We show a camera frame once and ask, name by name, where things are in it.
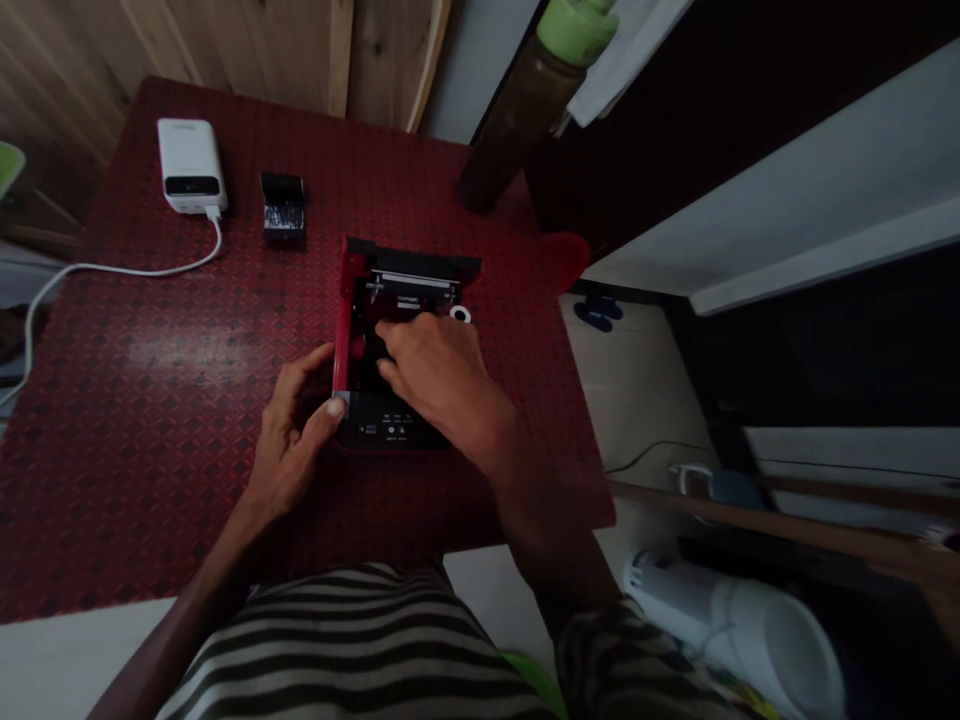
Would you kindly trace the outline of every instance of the finger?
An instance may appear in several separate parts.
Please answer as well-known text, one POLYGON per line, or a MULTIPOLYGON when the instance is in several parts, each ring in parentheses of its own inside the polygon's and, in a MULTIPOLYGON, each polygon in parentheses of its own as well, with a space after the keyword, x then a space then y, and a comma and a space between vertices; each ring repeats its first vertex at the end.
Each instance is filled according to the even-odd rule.
POLYGON ((343 398, 334 397, 327 400, 307 420, 300 442, 294 446, 294 451, 311 457, 316 455, 320 448, 333 437, 346 410, 347 404, 343 398))
POLYGON ((303 384, 310 377, 310 373, 329 361, 333 357, 333 350, 333 343, 326 343, 308 355, 284 365, 280 370, 280 376, 277 378, 271 404, 275 404, 283 414, 292 413, 297 395, 303 389, 303 384))
POLYGON ((400 369, 397 364, 389 358, 380 358, 377 360, 377 370, 380 371, 380 377, 387 381, 387 385, 393 390, 401 400, 407 399, 407 385, 400 377, 400 369))
POLYGON ((390 320, 381 320, 377 323, 377 326, 374 328, 374 331, 380 338, 383 340, 384 344, 387 346, 387 352, 395 356, 395 350, 397 345, 397 330, 399 329, 401 323, 391 322, 390 320))

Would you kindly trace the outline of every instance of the white cable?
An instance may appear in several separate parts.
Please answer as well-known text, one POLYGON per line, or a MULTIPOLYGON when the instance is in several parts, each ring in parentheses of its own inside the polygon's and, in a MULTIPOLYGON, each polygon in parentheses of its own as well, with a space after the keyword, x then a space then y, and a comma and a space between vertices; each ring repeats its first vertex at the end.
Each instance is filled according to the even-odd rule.
POLYGON ((136 275, 137 277, 166 277, 168 275, 178 275, 179 273, 187 272, 189 270, 195 270, 201 265, 206 265, 208 262, 213 260, 217 253, 220 252, 220 247, 223 245, 223 233, 220 232, 220 208, 216 205, 208 205, 206 207, 207 217, 210 219, 210 222, 213 223, 213 227, 217 231, 217 244, 214 245, 213 250, 206 257, 192 262, 189 265, 184 265, 183 267, 170 268, 169 270, 132 270, 130 268, 117 268, 111 267, 110 265, 96 265, 94 263, 76 263, 74 265, 68 265, 63 268, 50 278, 46 285, 40 288, 40 292, 36 294, 33 300, 30 301, 30 309, 27 311, 27 319, 23 324, 23 380, 17 383, 6 395, 0 399, 0 408, 10 402, 18 392, 23 389, 23 386, 27 384, 27 378, 30 377, 30 370, 33 369, 33 316, 37 312, 37 308, 40 306, 40 302, 46 296, 50 289, 56 285, 58 282, 63 280, 67 275, 77 270, 99 270, 101 272, 112 272, 119 273, 121 275, 136 275))

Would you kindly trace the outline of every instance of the red table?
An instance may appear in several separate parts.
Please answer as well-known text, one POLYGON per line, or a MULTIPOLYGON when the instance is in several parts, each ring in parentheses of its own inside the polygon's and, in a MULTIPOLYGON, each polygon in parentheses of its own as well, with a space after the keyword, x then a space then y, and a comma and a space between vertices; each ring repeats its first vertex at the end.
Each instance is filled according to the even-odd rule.
MULTIPOLYGON (((592 526, 614 520, 590 416, 522 179, 460 208, 468 149, 155 78, 144 82, 84 235, 85 259, 160 269, 214 242, 161 193, 156 121, 209 120, 230 210, 213 263, 166 279, 68 279, 0 449, 0 622, 175 594, 239 496, 281 363, 334 336, 345 233, 483 258, 465 304, 490 374, 592 526), (261 170, 300 175, 306 252, 261 239, 261 170)), ((265 579, 502 542, 455 452, 329 447, 265 579)))

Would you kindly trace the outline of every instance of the white power bank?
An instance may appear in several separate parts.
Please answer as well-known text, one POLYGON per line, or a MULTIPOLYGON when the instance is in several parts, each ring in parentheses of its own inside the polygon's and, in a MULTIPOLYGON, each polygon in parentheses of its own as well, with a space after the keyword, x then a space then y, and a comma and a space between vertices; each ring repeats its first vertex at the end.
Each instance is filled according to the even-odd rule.
POLYGON ((161 118, 160 170, 163 196, 178 213, 202 214, 209 205, 227 209, 227 191, 217 153, 217 138, 206 120, 161 118))

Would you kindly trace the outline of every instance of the hand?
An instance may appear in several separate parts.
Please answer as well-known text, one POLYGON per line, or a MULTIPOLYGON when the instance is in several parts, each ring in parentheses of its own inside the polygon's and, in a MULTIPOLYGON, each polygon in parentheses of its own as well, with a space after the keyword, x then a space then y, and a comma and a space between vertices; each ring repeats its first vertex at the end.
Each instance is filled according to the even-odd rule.
POLYGON ((297 396, 311 373, 333 357, 333 343, 283 366, 273 399, 263 411, 250 482, 238 508, 258 524, 269 525, 289 513, 310 487, 317 453, 336 432, 346 404, 331 398, 307 420, 303 434, 293 426, 297 396))
POLYGON ((383 379, 484 470, 503 434, 512 432, 515 410, 487 375, 477 329, 421 313, 409 323, 381 320, 377 335, 395 361, 380 360, 383 379))

